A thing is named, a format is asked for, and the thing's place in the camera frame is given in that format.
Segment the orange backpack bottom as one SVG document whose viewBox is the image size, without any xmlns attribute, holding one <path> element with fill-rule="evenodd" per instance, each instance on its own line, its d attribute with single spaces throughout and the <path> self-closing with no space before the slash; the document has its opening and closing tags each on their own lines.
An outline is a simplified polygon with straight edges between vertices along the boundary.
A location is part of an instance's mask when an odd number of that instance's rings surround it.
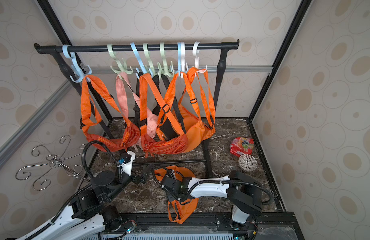
<svg viewBox="0 0 370 240">
<path fill-rule="evenodd" d="M 152 169 L 152 174 L 155 182 L 162 190 L 162 179 L 164 178 L 164 176 L 169 176 L 173 179 L 181 181 L 181 188 L 179 190 L 178 198 L 168 198 L 167 194 L 166 196 L 168 199 L 169 220 L 172 223 L 183 224 L 196 210 L 198 204 L 198 198 L 191 197 L 187 194 L 189 190 L 188 184 L 191 178 L 195 177 L 194 173 L 191 170 L 183 167 L 154 166 Z"/>
</svg>

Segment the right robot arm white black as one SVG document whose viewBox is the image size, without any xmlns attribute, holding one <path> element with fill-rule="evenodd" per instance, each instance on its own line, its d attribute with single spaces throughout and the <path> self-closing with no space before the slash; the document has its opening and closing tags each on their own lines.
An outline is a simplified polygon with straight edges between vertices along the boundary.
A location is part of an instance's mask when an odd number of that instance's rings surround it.
<svg viewBox="0 0 370 240">
<path fill-rule="evenodd" d="M 169 220 L 183 224 L 196 210 L 199 198 L 224 198 L 232 203 L 230 221 L 243 225 L 250 216 L 262 214 L 262 207 L 272 201 L 271 193 L 253 178 L 232 171 L 222 178 L 199 179 L 186 168 L 154 171 L 159 187 L 168 199 Z"/>
</svg>

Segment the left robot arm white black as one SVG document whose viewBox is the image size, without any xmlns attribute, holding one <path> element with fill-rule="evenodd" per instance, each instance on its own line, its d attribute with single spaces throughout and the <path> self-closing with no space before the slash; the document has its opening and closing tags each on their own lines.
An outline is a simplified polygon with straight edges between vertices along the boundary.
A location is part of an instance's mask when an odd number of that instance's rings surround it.
<svg viewBox="0 0 370 240">
<path fill-rule="evenodd" d="M 143 170 L 139 175 L 100 172 L 91 178 L 88 186 L 65 201 L 54 217 L 19 239 L 51 240 L 73 232 L 80 238 L 102 231 L 117 232 L 128 222 L 122 219 L 115 206 L 105 204 L 111 203 L 129 183 L 145 184 L 150 173 L 150 170 Z"/>
</svg>

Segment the pink sling bag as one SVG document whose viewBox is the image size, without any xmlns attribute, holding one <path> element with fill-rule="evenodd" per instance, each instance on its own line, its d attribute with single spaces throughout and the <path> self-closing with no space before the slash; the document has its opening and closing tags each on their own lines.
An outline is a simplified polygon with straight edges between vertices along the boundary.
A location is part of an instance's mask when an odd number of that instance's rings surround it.
<svg viewBox="0 0 370 240">
<path fill-rule="evenodd" d="M 116 139 L 114 140 L 114 148 L 117 150 L 120 149 L 126 149 L 130 147 L 134 147 L 136 145 L 140 146 L 140 148 L 143 149 L 144 152 L 150 153 L 152 156 L 154 152 L 147 152 L 148 147 L 143 147 L 143 143 L 141 140 L 141 132 L 139 127 L 137 127 L 135 124 L 133 124 L 129 119 L 129 108 L 128 108 L 128 97 L 127 92 L 124 86 L 124 82 L 128 85 L 129 89 L 131 89 L 133 93 L 133 97 L 135 102 L 138 104 L 138 107 L 140 106 L 140 98 L 133 92 L 131 83 L 128 79 L 128 75 L 126 73 L 120 73 L 116 77 L 116 92 L 117 92 L 117 99 L 119 106 L 121 108 L 121 113 L 124 119 L 126 126 L 126 129 L 123 134 L 122 139 Z M 147 107 L 147 134 L 145 135 L 146 138 L 148 136 L 153 139 L 156 136 L 156 130 L 158 126 L 158 116 L 153 114 L 151 110 Z"/>
</svg>

